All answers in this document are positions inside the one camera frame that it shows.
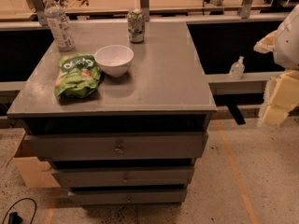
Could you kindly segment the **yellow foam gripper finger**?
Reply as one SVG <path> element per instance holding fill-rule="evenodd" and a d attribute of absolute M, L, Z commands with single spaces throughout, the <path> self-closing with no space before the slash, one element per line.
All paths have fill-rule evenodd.
<path fill-rule="evenodd" d="M 274 51 L 277 31 L 273 31 L 258 41 L 253 47 L 254 51 L 265 54 Z"/>

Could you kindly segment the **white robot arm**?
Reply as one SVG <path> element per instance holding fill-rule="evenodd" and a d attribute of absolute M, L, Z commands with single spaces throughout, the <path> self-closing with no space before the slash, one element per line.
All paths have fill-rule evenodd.
<path fill-rule="evenodd" d="M 284 19 L 276 31 L 258 41 L 253 49 L 272 52 L 274 62 L 285 69 L 299 69 L 299 5 Z"/>

